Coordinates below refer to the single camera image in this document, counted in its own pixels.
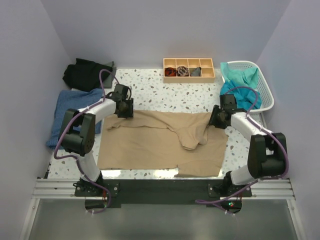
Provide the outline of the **beige t shirt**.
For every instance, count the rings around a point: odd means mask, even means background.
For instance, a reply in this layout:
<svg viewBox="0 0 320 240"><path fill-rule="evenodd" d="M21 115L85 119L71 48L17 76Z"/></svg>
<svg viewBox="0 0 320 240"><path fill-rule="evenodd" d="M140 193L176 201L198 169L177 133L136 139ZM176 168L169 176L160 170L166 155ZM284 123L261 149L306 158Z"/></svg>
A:
<svg viewBox="0 0 320 240"><path fill-rule="evenodd" d="M177 177L219 175L228 137L209 125L211 114L136 110L133 118L104 119L100 170L178 169Z"/></svg>

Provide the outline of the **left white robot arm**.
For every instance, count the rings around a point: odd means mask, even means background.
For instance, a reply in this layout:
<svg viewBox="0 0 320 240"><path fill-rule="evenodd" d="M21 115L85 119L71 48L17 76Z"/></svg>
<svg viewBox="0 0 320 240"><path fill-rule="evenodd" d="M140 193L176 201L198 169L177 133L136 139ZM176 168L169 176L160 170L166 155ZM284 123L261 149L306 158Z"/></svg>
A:
<svg viewBox="0 0 320 240"><path fill-rule="evenodd" d="M118 118L132 118L134 99L129 86L116 84L113 91L104 93L102 98L87 107L68 109L62 121L59 138L54 150L54 158L59 159L60 147L69 153L68 158L76 161L80 178L87 182L86 191L92 196L99 196L104 184L93 156L96 124L104 118L116 115Z"/></svg>

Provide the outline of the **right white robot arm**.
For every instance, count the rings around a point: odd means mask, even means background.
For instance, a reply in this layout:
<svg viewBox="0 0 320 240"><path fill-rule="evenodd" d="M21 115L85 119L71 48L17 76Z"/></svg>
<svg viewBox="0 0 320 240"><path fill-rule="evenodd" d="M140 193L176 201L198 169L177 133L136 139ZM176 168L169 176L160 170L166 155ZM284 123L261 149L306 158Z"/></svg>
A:
<svg viewBox="0 0 320 240"><path fill-rule="evenodd" d="M223 178L223 192L235 196L241 186L260 179L283 178L289 171L286 137L265 129L243 108L238 108L232 94L220 96L220 105L215 105L209 125L219 129L233 127L248 141L247 164L229 171Z"/></svg>

